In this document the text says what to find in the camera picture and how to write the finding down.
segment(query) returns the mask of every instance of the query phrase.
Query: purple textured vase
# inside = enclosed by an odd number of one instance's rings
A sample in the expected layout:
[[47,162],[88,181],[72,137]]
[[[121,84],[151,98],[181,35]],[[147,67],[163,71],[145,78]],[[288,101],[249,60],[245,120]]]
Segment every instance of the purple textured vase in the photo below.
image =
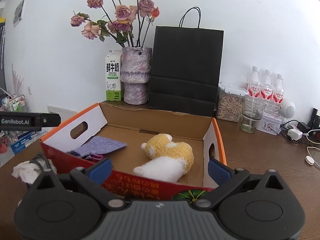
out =
[[124,101],[130,105],[143,105],[148,101],[148,83],[124,84]]
[[122,48],[121,81],[127,84],[147,83],[150,80],[151,57],[152,48]]

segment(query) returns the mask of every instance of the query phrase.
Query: white plush fabric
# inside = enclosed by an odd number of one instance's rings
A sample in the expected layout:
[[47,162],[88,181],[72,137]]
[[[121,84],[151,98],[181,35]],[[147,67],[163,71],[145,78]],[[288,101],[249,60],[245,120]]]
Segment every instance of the white plush fabric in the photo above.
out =
[[[37,159],[37,161],[41,164],[41,166],[46,169],[45,161],[41,159]],[[49,160],[50,165],[54,173],[57,174],[57,169],[53,166],[51,160]],[[35,163],[29,163],[29,161],[18,164],[13,168],[12,176],[15,178],[20,177],[21,180],[28,184],[33,184],[35,180],[38,178],[41,173],[40,168]]]
[[186,161],[161,156],[133,169],[137,176],[175,183],[185,171]]

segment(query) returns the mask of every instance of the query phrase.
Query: pink rose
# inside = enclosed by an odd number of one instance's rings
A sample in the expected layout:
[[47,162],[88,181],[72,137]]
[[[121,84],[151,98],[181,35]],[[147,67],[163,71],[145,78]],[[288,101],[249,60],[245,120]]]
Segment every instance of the pink rose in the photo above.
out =
[[108,28],[111,31],[111,33],[117,33],[117,30],[113,27],[111,22],[108,22]]
[[112,33],[116,33],[118,31],[129,32],[131,31],[130,23],[120,23],[118,21],[108,22],[108,28]]
[[91,23],[87,23],[84,27],[84,30],[81,32],[82,35],[90,40],[97,38],[99,36],[100,26],[99,25],[91,25]]
[[74,15],[71,17],[71,26],[72,27],[78,27],[81,25],[81,23],[84,23],[84,17],[82,16],[78,16],[78,15]]
[[151,0],[140,0],[138,9],[141,17],[146,17],[147,15],[151,17],[151,12],[155,9],[155,3]]
[[87,0],[87,3],[90,8],[101,8],[103,0]]
[[124,21],[131,14],[131,10],[125,5],[117,5],[115,14],[118,21]]
[[135,5],[130,5],[129,8],[131,13],[128,16],[127,20],[129,21],[130,24],[132,24],[133,20],[135,20],[135,18],[137,17],[138,10],[137,10],[137,6]]

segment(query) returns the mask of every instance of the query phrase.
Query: yellow plush toy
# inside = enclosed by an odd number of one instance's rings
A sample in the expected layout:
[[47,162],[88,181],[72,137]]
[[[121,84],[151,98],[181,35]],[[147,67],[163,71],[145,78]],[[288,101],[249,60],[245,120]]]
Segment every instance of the yellow plush toy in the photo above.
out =
[[169,134],[153,136],[147,143],[143,143],[141,148],[152,160],[133,169],[133,173],[138,176],[177,182],[193,165],[191,146],[184,142],[172,142]]

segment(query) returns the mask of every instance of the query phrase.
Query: gray knitted fabric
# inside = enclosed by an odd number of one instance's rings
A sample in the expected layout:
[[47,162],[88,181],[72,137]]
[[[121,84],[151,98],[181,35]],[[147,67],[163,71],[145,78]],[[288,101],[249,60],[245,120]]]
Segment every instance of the gray knitted fabric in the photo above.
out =
[[95,136],[88,143],[69,153],[79,157],[86,157],[88,155],[111,153],[126,146],[127,144],[123,142],[118,142],[101,136]]

